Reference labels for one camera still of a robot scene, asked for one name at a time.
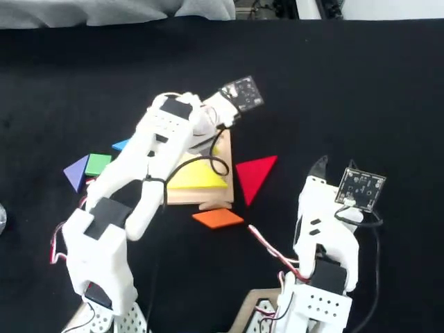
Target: purple triangle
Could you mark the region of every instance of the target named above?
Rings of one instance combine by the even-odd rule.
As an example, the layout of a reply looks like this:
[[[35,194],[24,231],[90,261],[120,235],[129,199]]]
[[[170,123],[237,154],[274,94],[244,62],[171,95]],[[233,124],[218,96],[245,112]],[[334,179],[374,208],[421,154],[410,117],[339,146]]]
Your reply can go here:
[[[86,164],[88,163],[88,157],[89,155],[82,157],[81,159],[79,159],[79,161],[71,164],[63,170],[63,173],[68,178],[69,182],[77,193],[82,184],[83,176],[85,175],[85,168]]]

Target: tangram piece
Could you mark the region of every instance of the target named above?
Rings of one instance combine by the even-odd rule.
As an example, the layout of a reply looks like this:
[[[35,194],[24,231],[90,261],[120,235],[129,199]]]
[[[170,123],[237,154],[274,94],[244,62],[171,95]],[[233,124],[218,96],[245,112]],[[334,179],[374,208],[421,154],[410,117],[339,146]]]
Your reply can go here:
[[[238,224],[244,222],[244,219],[237,216],[235,213],[222,208],[220,210],[210,210],[208,212],[194,214],[193,217],[205,224],[211,229],[217,229],[226,227],[233,224]]]
[[[270,173],[277,158],[277,156],[270,156],[236,165],[247,206],[249,206],[256,197],[257,192]]]
[[[111,155],[90,154],[86,165],[85,175],[98,176],[111,162]]]
[[[193,155],[185,153],[179,164],[193,157]],[[168,189],[226,189],[227,187],[227,183],[202,160],[181,168],[168,183]]]
[[[128,140],[123,140],[123,141],[117,142],[116,144],[113,144],[112,147],[116,151],[122,151],[125,148],[125,146],[128,143],[128,141],[130,141],[130,140],[128,139]]]
[[[71,164],[63,170],[63,173],[68,178],[72,187],[78,192],[82,184],[83,176],[85,175],[86,164],[88,163],[88,155],[79,159],[79,161]]]

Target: white wall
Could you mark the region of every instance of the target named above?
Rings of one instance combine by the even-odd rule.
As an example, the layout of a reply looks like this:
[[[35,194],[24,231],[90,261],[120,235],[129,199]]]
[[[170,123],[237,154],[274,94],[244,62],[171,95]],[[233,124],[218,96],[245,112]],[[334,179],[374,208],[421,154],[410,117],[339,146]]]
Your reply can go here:
[[[345,19],[435,19],[444,17],[444,0],[345,0]]]

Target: green square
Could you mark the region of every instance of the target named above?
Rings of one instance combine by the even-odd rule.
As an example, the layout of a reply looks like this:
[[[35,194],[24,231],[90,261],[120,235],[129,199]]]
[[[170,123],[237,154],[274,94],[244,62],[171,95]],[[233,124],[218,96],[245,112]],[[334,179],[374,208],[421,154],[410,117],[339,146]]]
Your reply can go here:
[[[111,162],[111,155],[90,154],[86,164],[85,175],[98,176]]]

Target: red triangle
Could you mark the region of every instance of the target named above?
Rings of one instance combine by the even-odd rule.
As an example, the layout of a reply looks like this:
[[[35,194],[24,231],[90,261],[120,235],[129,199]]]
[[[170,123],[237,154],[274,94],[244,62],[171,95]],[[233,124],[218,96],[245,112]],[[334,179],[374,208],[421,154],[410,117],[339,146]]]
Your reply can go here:
[[[270,156],[236,165],[247,206],[256,197],[277,158],[277,156]]]

